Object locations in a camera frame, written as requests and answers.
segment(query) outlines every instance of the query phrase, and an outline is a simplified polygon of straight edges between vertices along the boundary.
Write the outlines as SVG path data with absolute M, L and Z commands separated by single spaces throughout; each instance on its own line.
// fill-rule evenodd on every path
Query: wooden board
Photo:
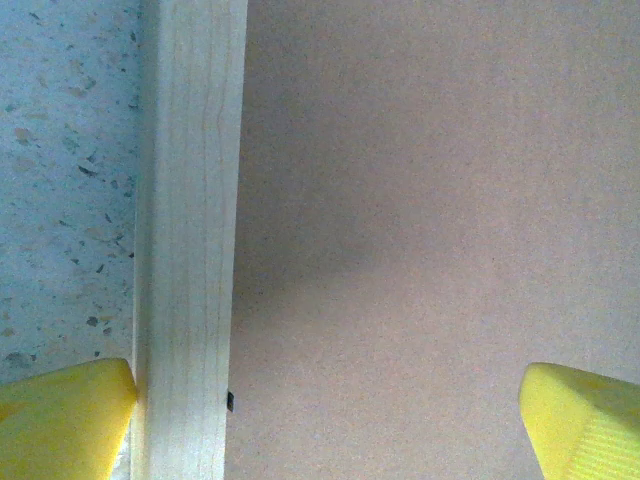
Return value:
M 143 0 L 134 480 L 221 479 L 246 0 Z

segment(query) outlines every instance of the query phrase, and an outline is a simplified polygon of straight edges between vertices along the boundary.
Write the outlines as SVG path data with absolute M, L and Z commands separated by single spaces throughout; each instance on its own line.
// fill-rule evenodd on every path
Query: wooden strip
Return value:
M 134 480 L 222 479 L 247 0 L 143 0 Z

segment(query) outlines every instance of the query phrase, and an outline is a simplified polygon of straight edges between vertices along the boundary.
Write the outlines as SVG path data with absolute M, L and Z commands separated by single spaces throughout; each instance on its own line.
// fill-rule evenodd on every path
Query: speckled countertop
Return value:
M 9 0 L 2 10 L 5 383 L 131 355 L 139 5 Z

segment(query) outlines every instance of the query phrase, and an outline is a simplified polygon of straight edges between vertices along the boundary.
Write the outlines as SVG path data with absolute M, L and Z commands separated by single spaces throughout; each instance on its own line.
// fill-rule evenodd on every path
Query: yellow plastic object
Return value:
M 108 479 L 135 402 L 124 359 L 0 387 L 0 479 Z
M 639 385 L 533 363 L 520 411 L 546 480 L 640 479 Z

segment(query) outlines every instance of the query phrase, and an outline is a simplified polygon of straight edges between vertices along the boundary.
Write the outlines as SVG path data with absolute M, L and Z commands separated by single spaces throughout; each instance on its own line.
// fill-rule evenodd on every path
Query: gray speckled surface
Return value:
M 139 5 L 8 0 L 2 12 L 5 383 L 130 357 Z

